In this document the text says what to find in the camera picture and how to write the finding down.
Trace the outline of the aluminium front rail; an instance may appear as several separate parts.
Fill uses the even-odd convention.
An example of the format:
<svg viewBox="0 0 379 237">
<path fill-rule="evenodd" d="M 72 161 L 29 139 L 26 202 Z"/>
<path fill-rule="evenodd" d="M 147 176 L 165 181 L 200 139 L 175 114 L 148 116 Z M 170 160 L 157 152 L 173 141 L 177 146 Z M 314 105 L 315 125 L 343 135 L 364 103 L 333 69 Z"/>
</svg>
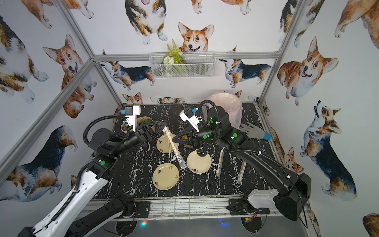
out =
<svg viewBox="0 0 379 237">
<path fill-rule="evenodd" d="M 180 220 L 203 218 L 232 218 L 226 209 L 229 199 L 240 199 L 242 195 L 188 196 L 135 198 L 137 201 L 151 202 L 147 218 L 121 218 L 122 221 L 140 220 Z"/>
</svg>

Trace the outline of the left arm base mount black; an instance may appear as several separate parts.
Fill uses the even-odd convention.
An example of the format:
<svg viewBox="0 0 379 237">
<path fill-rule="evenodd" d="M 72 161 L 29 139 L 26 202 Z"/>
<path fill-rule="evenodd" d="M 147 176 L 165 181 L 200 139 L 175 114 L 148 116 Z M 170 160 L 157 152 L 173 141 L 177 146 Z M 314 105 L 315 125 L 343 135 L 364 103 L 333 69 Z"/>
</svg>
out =
<svg viewBox="0 0 379 237">
<path fill-rule="evenodd" d="M 129 203 L 123 210 L 123 213 L 117 219 L 126 218 L 147 218 L 150 212 L 151 202 L 137 201 Z"/>
</svg>

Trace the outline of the cream plate front left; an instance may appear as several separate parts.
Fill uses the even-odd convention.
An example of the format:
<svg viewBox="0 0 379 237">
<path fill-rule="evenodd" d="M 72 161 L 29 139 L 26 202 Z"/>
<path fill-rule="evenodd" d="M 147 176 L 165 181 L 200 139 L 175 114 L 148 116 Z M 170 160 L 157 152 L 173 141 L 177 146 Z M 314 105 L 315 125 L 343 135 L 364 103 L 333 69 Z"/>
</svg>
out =
<svg viewBox="0 0 379 237">
<path fill-rule="evenodd" d="M 178 168 L 170 163 L 161 164 L 153 173 L 154 186 L 162 191 L 173 188 L 179 181 Z"/>
</svg>

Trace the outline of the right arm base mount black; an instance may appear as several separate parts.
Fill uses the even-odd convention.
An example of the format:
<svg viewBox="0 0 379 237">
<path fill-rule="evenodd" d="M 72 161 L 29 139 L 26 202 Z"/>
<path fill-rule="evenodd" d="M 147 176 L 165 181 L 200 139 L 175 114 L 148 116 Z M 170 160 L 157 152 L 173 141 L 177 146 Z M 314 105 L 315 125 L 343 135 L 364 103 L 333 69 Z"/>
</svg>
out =
<svg viewBox="0 0 379 237">
<path fill-rule="evenodd" d="M 243 214 L 270 214 L 268 208 L 254 208 L 248 201 L 244 199 L 229 199 L 227 210 L 231 215 L 243 215 Z"/>
</svg>

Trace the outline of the cream plate upper left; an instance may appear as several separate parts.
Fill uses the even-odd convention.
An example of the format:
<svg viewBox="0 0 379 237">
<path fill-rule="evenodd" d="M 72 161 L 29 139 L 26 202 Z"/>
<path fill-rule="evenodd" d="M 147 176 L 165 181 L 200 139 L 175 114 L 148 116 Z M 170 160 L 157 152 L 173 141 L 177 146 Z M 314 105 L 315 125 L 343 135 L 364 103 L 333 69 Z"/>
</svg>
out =
<svg viewBox="0 0 379 237">
<path fill-rule="evenodd" d="M 164 154 L 168 154 L 168 138 L 165 134 L 158 138 L 157 149 Z"/>
</svg>

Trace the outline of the white bin with plastic bag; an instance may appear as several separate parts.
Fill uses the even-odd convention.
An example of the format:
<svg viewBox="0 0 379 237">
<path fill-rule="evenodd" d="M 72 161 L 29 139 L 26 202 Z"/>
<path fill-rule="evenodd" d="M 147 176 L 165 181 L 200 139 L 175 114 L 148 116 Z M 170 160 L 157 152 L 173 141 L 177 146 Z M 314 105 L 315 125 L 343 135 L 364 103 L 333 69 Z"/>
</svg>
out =
<svg viewBox="0 0 379 237">
<path fill-rule="evenodd" d="M 213 101 L 216 106 L 222 107 L 229 115 L 231 126 L 239 128 L 241 125 L 243 106 L 240 96 L 242 90 L 235 94 L 219 92 L 212 94 L 208 99 Z"/>
</svg>

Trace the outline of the cream plate chipped right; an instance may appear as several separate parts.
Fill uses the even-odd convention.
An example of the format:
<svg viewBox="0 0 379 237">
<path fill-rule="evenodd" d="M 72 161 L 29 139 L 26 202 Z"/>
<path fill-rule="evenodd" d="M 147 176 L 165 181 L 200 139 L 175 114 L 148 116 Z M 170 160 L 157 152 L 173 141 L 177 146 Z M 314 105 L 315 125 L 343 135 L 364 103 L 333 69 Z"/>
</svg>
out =
<svg viewBox="0 0 379 237">
<path fill-rule="evenodd" d="M 207 172 L 212 165 L 211 157 L 204 151 L 193 151 L 187 157 L 187 167 L 195 174 Z"/>
</svg>

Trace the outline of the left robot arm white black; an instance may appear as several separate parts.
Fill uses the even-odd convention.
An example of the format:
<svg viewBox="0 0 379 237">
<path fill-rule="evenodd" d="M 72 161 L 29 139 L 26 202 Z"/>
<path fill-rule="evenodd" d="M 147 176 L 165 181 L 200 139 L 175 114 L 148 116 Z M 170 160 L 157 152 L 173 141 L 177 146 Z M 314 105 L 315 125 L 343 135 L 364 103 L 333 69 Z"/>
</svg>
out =
<svg viewBox="0 0 379 237">
<path fill-rule="evenodd" d="M 87 237 L 110 220 L 135 213 L 135 199 L 123 194 L 93 213 L 76 219 L 93 196 L 109 182 L 119 155 L 132 148 L 147 146 L 167 125 L 164 120 L 145 122 L 126 136 L 101 128 L 88 139 L 88 133 L 95 124 L 121 118 L 116 115 L 103 116 L 84 129 L 83 141 L 98 155 L 79 170 L 75 186 L 59 204 L 35 226 L 23 228 L 18 234 L 20 237 Z"/>
</svg>

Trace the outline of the tan pot green plant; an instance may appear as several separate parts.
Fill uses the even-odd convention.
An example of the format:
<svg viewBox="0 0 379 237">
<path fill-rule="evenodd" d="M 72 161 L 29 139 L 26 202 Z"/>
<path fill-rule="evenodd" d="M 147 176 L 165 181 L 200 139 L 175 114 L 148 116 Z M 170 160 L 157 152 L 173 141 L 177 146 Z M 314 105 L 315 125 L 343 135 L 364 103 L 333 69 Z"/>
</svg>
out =
<svg viewBox="0 0 379 237">
<path fill-rule="evenodd" d="M 140 117 L 140 118 L 138 118 L 137 119 L 137 128 L 136 128 L 136 131 L 143 131 L 143 132 L 149 133 L 149 127 L 143 127 L 142 126 L 142 123 L 149 122 L 149 121 L 153 121 L 153 119 L 150 118 L 150 117 Z"/>
</svg>

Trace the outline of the cream plate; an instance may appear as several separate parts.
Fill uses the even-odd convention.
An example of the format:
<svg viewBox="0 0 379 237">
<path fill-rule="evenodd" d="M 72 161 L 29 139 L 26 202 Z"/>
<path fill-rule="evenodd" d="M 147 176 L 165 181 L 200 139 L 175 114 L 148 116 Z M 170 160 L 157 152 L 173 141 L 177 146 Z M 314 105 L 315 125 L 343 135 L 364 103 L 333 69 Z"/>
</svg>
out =
<svg viewBox="0 0 379 237">
<path fill-rule="evenodd" d="M 173 188 L 179 181 L 178 168 L 170 163 L 161 164 L 153 173 L 154 186 L 162 191 Z"/>
<path fill-rule="evenodd" d="M 165 134 L 158 138 L 157 149 L 164 154 L 168 154 L 168 138 Z"/>
</svg>

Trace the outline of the green fern white flower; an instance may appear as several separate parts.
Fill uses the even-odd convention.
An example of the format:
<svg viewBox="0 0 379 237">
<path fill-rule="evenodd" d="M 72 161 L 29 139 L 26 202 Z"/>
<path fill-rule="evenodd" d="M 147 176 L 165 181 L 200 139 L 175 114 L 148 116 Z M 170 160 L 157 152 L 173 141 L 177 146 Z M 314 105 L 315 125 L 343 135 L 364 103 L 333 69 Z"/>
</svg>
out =
<svg viewBox="0 0 379 237">
<path fill-rule="evenodd" d="M 182 58 L 182 51 L 177 47 L 174 40 L 172 40 L 172 45 L 168 43 L 167 49 L 168 52 L 165 54 L 163 58 L 163 64 L 165 65 L 168 71 L 172 71 L 174 69 L 174 65 L 182 65 L 184 63 Z"/>
</svg>

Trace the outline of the grey glove blue cuff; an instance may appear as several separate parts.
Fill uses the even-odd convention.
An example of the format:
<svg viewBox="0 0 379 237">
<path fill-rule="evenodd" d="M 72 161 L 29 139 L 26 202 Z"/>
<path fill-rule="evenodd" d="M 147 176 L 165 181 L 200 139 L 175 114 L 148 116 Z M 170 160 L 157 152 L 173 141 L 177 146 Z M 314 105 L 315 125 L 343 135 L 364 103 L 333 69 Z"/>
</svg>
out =
<svg viewBox="0 0 379 237">
<path fill-rule="evenodd" d="M 242 123 L 239 130 L 245 133 L 249 138 L 264 139 L 267 141 L 271 140 L 271 134 L 264 132 L 261 128 L 251 123 L 249 124 Z"/>
</svg>

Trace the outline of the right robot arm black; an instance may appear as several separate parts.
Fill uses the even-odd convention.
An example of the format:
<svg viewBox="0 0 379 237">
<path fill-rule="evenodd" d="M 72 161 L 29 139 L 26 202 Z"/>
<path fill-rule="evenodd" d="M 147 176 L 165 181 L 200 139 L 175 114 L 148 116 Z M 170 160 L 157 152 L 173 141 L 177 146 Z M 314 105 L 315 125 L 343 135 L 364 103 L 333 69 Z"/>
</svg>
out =
<svg viewBox="0 0 379 237">
<path fill-rule="evenodd" d="M 174 143 L 196 146 L 212 142 L 224 153 L 233 154 L 254 167 L 277 190 L 272 198 L 275 208 L 286 218 L 297 221 L 305 212 L 311 196 L 311 178 L 285 168 L 262 153 L 254 141 L 241 130 L 231 126 L 228 113 L 210 100 L 195 108 L 186 108 L 180 118 L 189 127 L 173 138 Z"/>
</svg>

